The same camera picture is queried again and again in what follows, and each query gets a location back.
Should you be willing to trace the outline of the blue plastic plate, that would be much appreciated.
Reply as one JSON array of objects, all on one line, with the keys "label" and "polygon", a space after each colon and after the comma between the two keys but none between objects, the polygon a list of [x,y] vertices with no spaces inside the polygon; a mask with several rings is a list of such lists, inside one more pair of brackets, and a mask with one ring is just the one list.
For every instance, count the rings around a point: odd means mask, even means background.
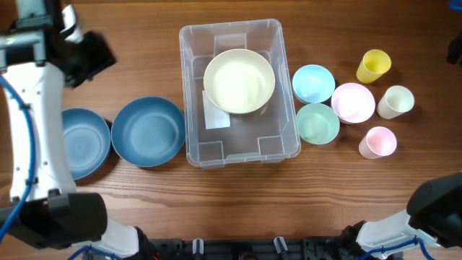
[{"label": "blue plastic plate", "polygon": [[106,120],[92,110],[70,108],[62,112],[64,143],[74,180],[98,170],[110,153],[110,130]]},{"label": "blue plastic plate", "polygon": [[130,102],[111,127],[116,153],[140,168],[165,164],[180,152],[185,139],[183,112],[163,97],[143,97]]}]

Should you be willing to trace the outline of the cream plastic plate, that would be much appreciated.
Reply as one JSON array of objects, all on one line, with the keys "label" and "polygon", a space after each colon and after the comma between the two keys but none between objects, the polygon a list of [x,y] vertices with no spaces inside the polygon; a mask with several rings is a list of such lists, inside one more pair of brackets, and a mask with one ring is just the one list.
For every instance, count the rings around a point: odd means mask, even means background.
[{"label": "cream plastic plate", "polygon": [[228,113],[252,113],[274,93],[271,64],[259,53],[236,48],[215,56],[206,67],[204,90],[218,108]]}]

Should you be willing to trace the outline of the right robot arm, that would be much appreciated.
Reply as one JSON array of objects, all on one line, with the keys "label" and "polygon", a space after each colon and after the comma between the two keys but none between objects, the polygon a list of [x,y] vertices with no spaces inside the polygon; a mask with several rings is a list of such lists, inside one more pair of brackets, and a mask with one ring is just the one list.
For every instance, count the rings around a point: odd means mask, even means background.
[{"label": "right robot arm", "polygon": [[335,259],[397,259],[419,248],[461,247],[461,173],[423,183],[405,210],[377,222],[358,222],[331,240]]}]

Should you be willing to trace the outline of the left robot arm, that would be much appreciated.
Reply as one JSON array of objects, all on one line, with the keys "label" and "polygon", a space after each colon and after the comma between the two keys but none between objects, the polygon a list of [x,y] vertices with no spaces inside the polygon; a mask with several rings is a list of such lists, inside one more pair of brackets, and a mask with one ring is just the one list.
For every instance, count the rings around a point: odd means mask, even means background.
[{"label": "left robot arm", "polygon": [[114,65],[104,37],[76,36],[60,1],[17,0],[1,35],[1,85],[9,111],[14,169],[1,234],[37,249],[75,248],[112,259],[160,259],[138,227],[109,218],[97,193],[79,193],[65,155],[62,92]]}]

